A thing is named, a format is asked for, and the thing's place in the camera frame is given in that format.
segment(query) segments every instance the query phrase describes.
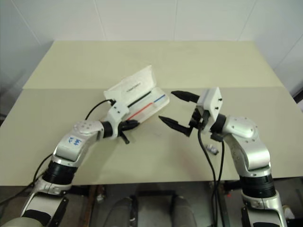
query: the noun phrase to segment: floor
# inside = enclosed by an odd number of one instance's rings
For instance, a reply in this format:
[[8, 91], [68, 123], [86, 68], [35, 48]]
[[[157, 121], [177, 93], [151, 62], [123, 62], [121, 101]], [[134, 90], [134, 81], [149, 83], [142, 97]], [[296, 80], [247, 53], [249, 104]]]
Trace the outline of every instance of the floor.
[[[283, 204], [292, 208], [296, 217], [303, 217], [303, 182], [300, 178], [292, 178], [275, 182]], [[0, 187], [0, 200], [7, 198], [20, 190], [20, 187]], [[210, 213], [210, 185], [207, 182], [180, 182], [180, 183], [144, 183], [144, 184], [115, 184], [107, 185], [107, 198], [101, 203], [95, 202], [91, 218], [91, 227], [101, 227], [111, 206], [119, 199], [139, 194], [142, 191], [165, 190], [175, 191], [184, 196], [192, 206], [196, 222], [199, 227], [211, 224]], [[18, 217], [27, 194], [12, 200], [6, 207], [0, 207], [0, 225]], [[60, 224], [61, 227], [78, 226], [80, 216], [87, 202], [87, 197], [69, 194], [70, 203]], [[140, 196], [139, 227], [167, 227], [170, 226], [169, 204], [171, 196]], [[243, 206], [240, 190], [234, 190], [224, 197], [230, 226], [241, 226], [241, 212]]]

